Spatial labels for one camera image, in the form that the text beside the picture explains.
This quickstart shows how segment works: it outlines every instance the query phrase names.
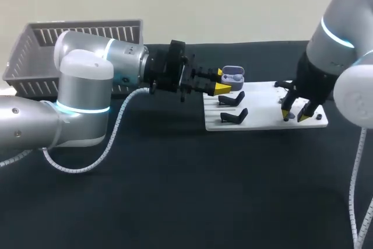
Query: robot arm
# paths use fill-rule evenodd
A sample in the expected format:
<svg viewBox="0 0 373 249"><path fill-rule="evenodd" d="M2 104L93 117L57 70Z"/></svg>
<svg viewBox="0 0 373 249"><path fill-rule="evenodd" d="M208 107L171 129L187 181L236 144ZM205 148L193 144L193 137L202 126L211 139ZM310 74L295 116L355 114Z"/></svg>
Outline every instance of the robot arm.
<svg viewBox="0 0 373 249"><path fill-rule="evenodd" d="M372 34L373 0L332 0L298 62L296 78L278 84L289 89L281 106L283 117L298 97L309 100L298 121L312 117L345 70L372 61L367 55L373 50Z"/></svg>
<svg viewBox="0 0 373 249"><path fill-rule="evenodd" d="M54 62L60 71L55 104L0 96L0 148L84 147L106 134L112 85L211 96L229 93L219 69L198 68L185 56L185 43L149 54L143 45L66 31L57 40Z"/></svg>

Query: black fabric surface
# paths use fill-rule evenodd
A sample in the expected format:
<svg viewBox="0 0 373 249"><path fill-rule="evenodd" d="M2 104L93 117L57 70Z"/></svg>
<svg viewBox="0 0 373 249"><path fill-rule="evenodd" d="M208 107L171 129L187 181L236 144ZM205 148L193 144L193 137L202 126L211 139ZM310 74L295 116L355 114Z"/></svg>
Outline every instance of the black fabric surface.
<svg viewBox="0 0 373 249"><path fill-rule="evenodd" d="M245 81L291 79L306 42L190 45L205 66L241 65ZM66 167L101 155L55 149ZM353 248L348 190L360 129L332 102L324 129L207 132L200 94L138 96L108 158L82 175L41 152L0 170L1 248ZM365 147L356 210L373 194ZM11 156L3 153L0 160ZM373 246L373 233L364 248Z"/></svg>

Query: cable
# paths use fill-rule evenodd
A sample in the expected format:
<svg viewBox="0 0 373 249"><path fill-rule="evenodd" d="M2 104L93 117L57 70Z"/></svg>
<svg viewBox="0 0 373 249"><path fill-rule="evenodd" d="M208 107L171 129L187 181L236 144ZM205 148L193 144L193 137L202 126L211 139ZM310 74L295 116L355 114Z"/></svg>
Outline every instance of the cable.
<svg viewBox="0 0 373 249"><path fill-rule="evenodd" d="M18 154L17 156L11 157L8 160L4 160L3 162L0 162L0 168L4 166L8 166L12 163L18 162L19 160L22 160L24 157L26 157L31 152L32 150L25 150L22 153Z"/></svg>
<svg viewBox="0 0 373 249"><path fill-rule="evenodd" d="M56 162L54 162L52 160L52 158L50 157L49 153L48 153L48 149L47 148L43 148L43 153L44 153L44 156L45 158L47 159L47 161L53 166L55 167L56 169L60 170L60 171L63 171L63 172L66 172L66 173L84 173L84 172L87 172L89 170L92 170L94 169L96 166L98 166L107 156L107 154L109 153L110 151L110 148L111 148L111 145L112 143L114 142L114 139L115 139L115 136L117 134L117 131L118 131L118 127L119 127L119 124L121 123L121 120L122 120L122 115L124 113L124 110L126 109L126 106L128 104L128 102L131 100L131 98L133 98L134 96L136 96L137 94L139 93L149 93L149 88L147 87L143 87L141 89L137 89L135 91L133 91L123 102L122 106L121 106L121 109L119 110L119 113L118 113L118 117L117 117L117 120L115 122L115 125L114 125L114 129L112 130L112 134L110 136L110 140L109 140L109 143L107 144L106 146L106 149L105 151L103 152L103 154L99 157L98 160L96 160L94 163L92 163L91 165L87 166L87 167L84 167L82 169L67 169L66 167L63 167L63 166L60 166L58 165Z"/></svg>
<svg viewBox="0 0 373 249"><path fill-rule="evenodd" d="M354 194L355 194L355 186L356 186L356 178L357 173L361 161L361 156L363 155L365 138L367 136L367 129L362 128L360 133L360 140L357 147L356 158L354 163L354 168L352 171L351 181L350 181L350 191L349 191L349 213L350 213L350 221L351 221L351 230L352 230L352 237L354 244L357 241L357 226L356 226L356 219L355 219L355 206L354 206Z"/></svg>

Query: black clip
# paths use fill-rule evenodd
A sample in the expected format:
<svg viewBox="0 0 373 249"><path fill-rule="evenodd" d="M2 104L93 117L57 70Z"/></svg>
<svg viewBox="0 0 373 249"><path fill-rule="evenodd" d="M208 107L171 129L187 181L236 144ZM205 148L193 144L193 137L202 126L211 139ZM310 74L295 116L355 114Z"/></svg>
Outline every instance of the black clip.
<svg viewBox="0 0 373 249"><path fill-rule="evenodd" d="M219 96L218 97L218 100L219 100L219 105L221 105L222 103L225 104L225 105L230 105L230 106L238 106L240 105L241 101L244 99L245 97L245 92L242 91L235 99L232 99L231 97L227 97L227 96Z"/></svg>
<svg viewBox="0 0 373 249"><path fill-rule="evenodd" d="M242 123L248 114L247 108L243 109L241 114L238 116L228 114L228 113L220 113L221 122L232 122L234 124Z"/></svg>

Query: gray plastic basket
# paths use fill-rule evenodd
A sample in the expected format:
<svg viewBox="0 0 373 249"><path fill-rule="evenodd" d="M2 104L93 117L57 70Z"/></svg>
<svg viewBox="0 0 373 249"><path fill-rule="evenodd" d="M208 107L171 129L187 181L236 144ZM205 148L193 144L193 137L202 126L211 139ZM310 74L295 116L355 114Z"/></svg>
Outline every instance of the gray plastic basket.
<svg viewBox="0 0 373 249"><path fill-rule="evenodd" d="M141 20L29 23L13 46L3 75L18 96L57 97L59 72L53 62L53 50L58 36L65 30L143 44ZM129 92L127 87L119 85L112 89L113 94Z"/></svg>

